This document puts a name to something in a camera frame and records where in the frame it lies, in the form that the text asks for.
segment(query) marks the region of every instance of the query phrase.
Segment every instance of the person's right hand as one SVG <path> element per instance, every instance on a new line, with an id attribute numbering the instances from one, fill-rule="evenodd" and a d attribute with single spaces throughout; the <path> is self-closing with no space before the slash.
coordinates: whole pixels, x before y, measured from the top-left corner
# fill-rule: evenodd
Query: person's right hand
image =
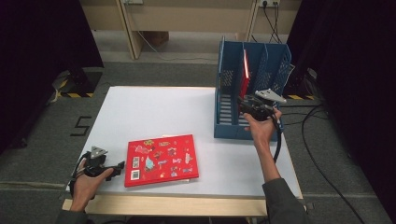
<path id="1" fill-rule="evenodd" d="M 282 116 L 280 110 L 274 108 L 276 120 Z M 256 148 L 262 148 L 264 145 L 269 145 L 271 137 L 276 129 L 272 119 L 267 119 L 264 121 L 257 121 L 248 113 L 244 114 L 245 120 L 247 120 L 249 126 L 245 128 L 246 131 L 251 131 L 251 136 L 254 140 L 254 145 Z"/>

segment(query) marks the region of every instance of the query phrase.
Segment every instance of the person's left hand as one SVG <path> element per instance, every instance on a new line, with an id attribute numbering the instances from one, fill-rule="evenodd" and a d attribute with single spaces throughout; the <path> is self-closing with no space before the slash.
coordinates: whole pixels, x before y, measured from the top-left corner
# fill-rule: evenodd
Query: person's left hand
<path id="1" fill-rule="evenodd" d="M 78 169 L 84 168 L 86 159 L 83 159 Z M 70 206 L 70 211 L 82 212 L 87 206 L 90 199 L 95 195 L 100 184 L 113 173 L 113 168 L 108 168 L 102 172 L 99 176 L 90 177 L 87 175 L 80 175 L 77 177 L 74 185 L 73 202 Z"/>

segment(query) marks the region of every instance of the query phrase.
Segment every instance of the sleeve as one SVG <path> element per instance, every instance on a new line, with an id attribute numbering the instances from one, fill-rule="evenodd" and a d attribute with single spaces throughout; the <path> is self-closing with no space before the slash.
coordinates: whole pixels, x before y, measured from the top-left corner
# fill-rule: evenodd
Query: sleeve
<path id="1" fill-rule="evenodd" d="M 88 216 L 83 212 L 62 210 L 56 218 L 55 224 L 86 224 L 87 221 Z"/>
<path id="2" fill-rule="evenodd" d="M 291 192 L 285 179 L 279 178 L 262 185 L 268 205 L 270 222 L 311 223 L 303 205 Z"/>

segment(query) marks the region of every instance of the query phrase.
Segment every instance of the red object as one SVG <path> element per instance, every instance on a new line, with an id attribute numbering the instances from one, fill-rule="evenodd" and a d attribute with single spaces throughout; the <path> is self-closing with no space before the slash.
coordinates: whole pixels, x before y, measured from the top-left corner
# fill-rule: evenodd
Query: red object
<path id="1" fill-rule="evenodd" d="M 248 71 L 248 54 L 244 49 L 244 69 L 241 78 L 241 91 L 239 92 L 239 96 L 244 99 L 245 94 L 247 93 L 248 83 L 250 81 L 250 73 Z"/>
<path id="2" fill-rule="evenodd" d="M 125 188 L 198 176 L 192 134 L 128 143 Z"/>

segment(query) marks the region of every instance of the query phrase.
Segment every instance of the blue storage rack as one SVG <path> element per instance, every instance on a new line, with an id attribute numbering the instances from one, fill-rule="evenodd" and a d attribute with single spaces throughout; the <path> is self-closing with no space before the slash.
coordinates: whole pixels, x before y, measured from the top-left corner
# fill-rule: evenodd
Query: blue storage rack
<path id="1" fill-rule="evenodd" d="M 243 74 L 243 52 L 247 50 L 250 82 L 247 94 L 271 89 L 282 95 L 289 77 L 291 55 L 285 44 L 264 44 L 225 41 L 219 46 L 219 66 L 216 82 L 215 138 L 251 140 L 244 128 L 248 123 L 239 114 L 237 97 Z"/>

